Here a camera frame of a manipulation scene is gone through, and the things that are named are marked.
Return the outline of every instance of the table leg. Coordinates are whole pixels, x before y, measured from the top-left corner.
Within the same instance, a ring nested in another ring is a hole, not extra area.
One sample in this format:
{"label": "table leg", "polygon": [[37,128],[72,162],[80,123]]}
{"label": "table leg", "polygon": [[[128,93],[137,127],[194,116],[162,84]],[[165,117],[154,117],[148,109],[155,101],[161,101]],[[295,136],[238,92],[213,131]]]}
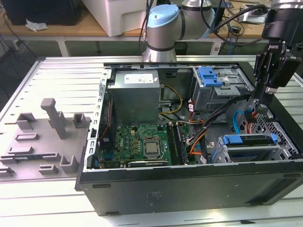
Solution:
{"label": "table leg", "polygon": [[98,53],[101,53],[100,41],[96,41],[96,47],[97,47],[97,52],[98,52]]}
{"label": "table leg", "polygon": [[222,43],[223,41],[221,39],[216,39],[213,42],[212,49],[210,50],[210,55],[218,55]]}
{"label": "table leg", "polygon": [[69,51],[67,50],[67,47],[65,45],[65,39],[63,37],[60,37],[58,40],[58,45],[59,45],[59,48],[60,48],[60,51],[61,51],[61,55],[62,57],[69,57],[70,56],[70,53]]}

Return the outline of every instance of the blue plastic clip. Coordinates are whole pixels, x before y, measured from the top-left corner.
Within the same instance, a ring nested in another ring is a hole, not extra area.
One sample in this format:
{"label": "blue plastic clip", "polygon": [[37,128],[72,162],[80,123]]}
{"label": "blue plastic clip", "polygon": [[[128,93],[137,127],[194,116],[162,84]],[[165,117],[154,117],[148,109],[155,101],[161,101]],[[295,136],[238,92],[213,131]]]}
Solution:
{"label": "blue plastic clip", "polygon": [[240,135],[223,136],[222,140],[224,144],[243,143],[243,140]]}
{"label": "blue plastic clip", "polygon": [[270,137],[271,137],[271,139],[274,141],[275,144],[278,143],[278,137],[277,137],[274,133],[271,133],[271,134],[270,134]]}
{"label": "blue plastic clip", "polygon": [[221,87],[223,85],[212,67],[199,67],[198,71],[205,87]]}

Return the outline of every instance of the white box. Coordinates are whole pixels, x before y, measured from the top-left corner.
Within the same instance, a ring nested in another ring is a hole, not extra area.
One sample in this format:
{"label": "white box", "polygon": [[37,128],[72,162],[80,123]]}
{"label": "white box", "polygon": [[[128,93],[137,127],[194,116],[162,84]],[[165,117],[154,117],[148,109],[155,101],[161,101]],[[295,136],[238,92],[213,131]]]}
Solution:
{"label": "white box", "polygon": [[141,28],[146,0],[82,0],[108,36]]}

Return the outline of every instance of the floor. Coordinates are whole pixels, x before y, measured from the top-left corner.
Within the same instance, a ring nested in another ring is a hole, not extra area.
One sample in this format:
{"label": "floor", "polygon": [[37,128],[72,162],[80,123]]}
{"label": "floor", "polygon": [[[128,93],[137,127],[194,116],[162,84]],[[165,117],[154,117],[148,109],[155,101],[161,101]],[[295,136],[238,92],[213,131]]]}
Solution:
{"label": "floor", "polygon": [[[189,42],[188,55],[208,55],[211,50],[211,43]],[[37,56],[56,57],[61,56],[56,42],[52,41],[31,41],[28,47]],[[253,44],[247,47],[237,47],[233,51],[234,55],[257,54],[264,48],[265,44]],[[67,42],[67,47],[72,56],[118,56],[118,55],[137,55],[137,42],[101,42],[102,52],[98,53],[95,42]],[[220,54],[226,55],[229,52],[229,46],[224,47]],[[19,46],[19,51],[11,54],[9,57],[0,61],[0,110],[12,96],[21,80],[30,69],[30,65],[35,62],[35,57],[25,48],[23,44]]]}

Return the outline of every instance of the green circuit board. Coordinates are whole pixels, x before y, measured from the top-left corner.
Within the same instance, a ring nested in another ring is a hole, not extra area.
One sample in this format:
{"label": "green circuit board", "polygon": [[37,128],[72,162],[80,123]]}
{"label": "green circuit board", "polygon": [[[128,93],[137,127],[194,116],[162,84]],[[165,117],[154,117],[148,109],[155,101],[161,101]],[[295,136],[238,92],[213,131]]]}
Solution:
{"label": "green circuit board", "polygon": [[114,160],[147,160],[144,156],[145,141],[159,141],[160,156],[150,158],[168,161],[171,165],[166,125],[118,126]]}

